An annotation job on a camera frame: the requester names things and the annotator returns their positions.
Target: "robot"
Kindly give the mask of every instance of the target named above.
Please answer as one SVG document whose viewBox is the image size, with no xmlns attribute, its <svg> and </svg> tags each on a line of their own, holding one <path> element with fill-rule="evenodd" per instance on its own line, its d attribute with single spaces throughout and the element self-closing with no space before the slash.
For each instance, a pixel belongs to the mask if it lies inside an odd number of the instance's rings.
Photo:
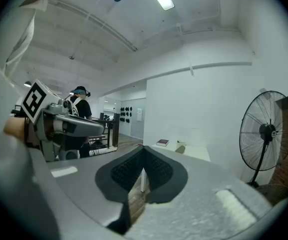
<svg viewBox="0 0 288 240">
<path fill-rule="evenodd" d="M 36 80 L 23 99 L 21 107 L 34 125 L 45 160 L 54 161 L 79 158 L 79 148 L 86 137 L 102 135 L 102 124 L 72 114 L 72 104 L 63 100 L 45 84 Z M 46 125 L 52 124 L 51 132 Z"/>
</svg>

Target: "white surface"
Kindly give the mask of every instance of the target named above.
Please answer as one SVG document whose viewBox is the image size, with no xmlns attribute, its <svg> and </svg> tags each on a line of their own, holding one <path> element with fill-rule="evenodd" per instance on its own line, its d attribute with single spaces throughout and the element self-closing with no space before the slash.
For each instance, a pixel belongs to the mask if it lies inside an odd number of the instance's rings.
<svg viewBox="0 0 288 240">
<path fill-rule="evenodd" d="M 175 151 L 177 149 L 177 145 L 175 142 L 172 143 L 168 143 L 167 146 L 158 146 L 156 144 L 152 145 L 152 147 L 154 148 L 159 148 L 159 149 L 164 149 L 164 150 L 171 150 L 171 151 Z M 198 158 L 198 159 L 202 159 L 205 161 L 209 161 L 210 162 L 210 158 L 209 158 L 209 154 L 208 151 L 205 147 L 201 147 L 201 146 L 185 146 L 185 152 L 183 154 L 178 154 L 178 155 L 186 155 L 186 156 L 190 156 L 193 158 Z"/>
<path fill-rule="evenodd" d="M 192 66 L 213 63 L 251 62 L 252 51 L 239 32 L 206 31 L 184 35 Z M 178 38 L 160 42 L 122 57 L 107 68 L 102 92 L 108 93 L 130 83 L 188 68 Z"/>
<path fill-rule="evenodd" d="M 126 87 L 122 90 L 113 92 L 107 97 L 120 101 L 144 99 L 146 97 L 146 85 L 147 81 L 132 84 L 130 87 Z"/>
<path fill-rule="evenodd" d="M 100 110 L 99 110 L 99 98 L 98 97 L 90 97 L 86 99 L 89 103 L 90 110 L 92 111 L 92 117 L 99 118 Z"/>
<path fill-rule="evenodd" d="M 237 197 L 227 189 L 220 190 L 216 193 L 216 196 L 225 213 L 234 222 L 235 227 L 239 230 L 245 230 L 252 224 L 257 222 L 255 216 L 247 209 Z"/>
<path fill-rule="evenodd" d="M 265 86 L 288 96 L 288 14 L 278 0 L 240 0 L 239 25 Z"/>
<path fill-rule="evenodd" d="M 143 110 L 138 108 L 137 109 L 137 121 L 142 121 Z"/>
<path fill-rule="evenodd" d="M 53 170 L 50 170 L 50 172 L 52 173 L 54 178 L 58 178 L 58 177 L 62 177 L 65 175 L 74 174 L 78 172 L 78 170 L 75 166 L 70 166 L 70 167 L 63 168 L 63 169 L 53 169 Z"/>
<path fill-rule="evenodd" d="M 144 145 L 160 139 L 206 147 L 212 163 L 240 178 L 241 120 L 264 86 L 251 66 L 195 69 L 147 81 Z"/>
<path fill-rule="evenodd" d="M 140 191 L 144 192 L 146 188 L 146 173 L 145 170 L 142 170 L 142 179 L 140 183 Z"/>
</svg>

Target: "white wall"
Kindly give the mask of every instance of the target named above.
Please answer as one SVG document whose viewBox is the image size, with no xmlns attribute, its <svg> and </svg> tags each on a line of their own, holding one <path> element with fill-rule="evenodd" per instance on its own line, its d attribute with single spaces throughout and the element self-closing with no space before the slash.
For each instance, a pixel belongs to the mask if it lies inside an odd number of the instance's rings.
<svg viewBox="0 0 288 240">
<path fill-rule="evenodd" d="M 107 94 L 131 83 L 169 74 L 192 66 L 216 63 L 251 63 L 252 53 L 239 32 L 206 31 L 184 35 L 187 51 L 178 38 L 160 42 L 121 58 L 104 71 Z"/>
<path fill-rule="evenodd" d="M 121 98 L 122 101 L 128 100 L 137 100 L 137 99 L 144 99 L 146 97 L 146 85 L 147 82 L 144 81 L 143 83 L 136 83 L 135 87 L 126 88 L 121 90 Z"/>
<path fill-rule="evenodd" d="M 265 88 L 288 95 L 288 14 L 277 0 L 240 0 L 239 27 Z"/>
<path fill-rule="evenodd" d="M 146 85 L 147 81 L 131 84 L 130 87 L 110 93 L 106 97 L 119 101 L 144 99 L 146 97 Z"/>
<path fill-rule="evenodd" d="M 250 102 L 263 86 L 251 66 L 179 72 L 147 81 L 144 145 L 160 139 L 206 147 L 213 163 L 241 178 L 239 131 Z"/>
<path fill-rule="evenodd" d="M 99 108 L 99 98 L 90 97 L 87 99 L 87 102 L 89 103 L 90 110 L 92 111 L 92 117 L 99 118 L 99 115 L 102 112 Z"/>
</svg>

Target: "white table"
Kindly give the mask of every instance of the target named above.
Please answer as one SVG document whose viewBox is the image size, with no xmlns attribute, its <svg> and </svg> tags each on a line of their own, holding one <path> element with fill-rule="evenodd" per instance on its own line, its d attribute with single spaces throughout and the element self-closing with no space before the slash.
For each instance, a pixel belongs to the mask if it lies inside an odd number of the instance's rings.
<svg viewBox="0 0 288 240">
<path fill-rule="evenodd" d="M 170 151 L 175 151 L 177 149 L 177 143 L 168 143 L 167 146 L 158 146 L 156 144 L 152 145 L 153 148 L 159 148 L 159 149 L 164 149 L 164 150 L 170 150 Z M 190 156 L 193 158 L 198 158 L 202 159 L 208 162 L 210 161 L 208 151 L 205 147 L 201 146 L 185 146 L 185 152 L 183 154 L 178 153 L 179 156 Z M 145 170 L 143 169 L 142 171 L 142 180 L 141 180 L 141 185 L 140 185 L 140 190 L 142 192 L 145 191 L 146 187 L 146 173 Z"/>
</svg>

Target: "fan guard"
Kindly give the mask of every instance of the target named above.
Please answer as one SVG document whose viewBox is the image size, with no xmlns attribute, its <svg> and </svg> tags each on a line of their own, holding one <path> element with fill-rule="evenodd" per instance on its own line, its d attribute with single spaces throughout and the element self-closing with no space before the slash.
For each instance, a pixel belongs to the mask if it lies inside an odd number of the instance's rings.
<svg viewBox="0 0 288 240">
<path fill-rule="evenodd" d="M 270 170 L 288 155 L 288 101 L 285 97 L 280 92 L 267 91 L 258 95 L 246 110 L 239 147 L 245 164 L 253 170 Z M 276 103 L 282 99 L 279 103 L 284 110 Z"/>
</svg>

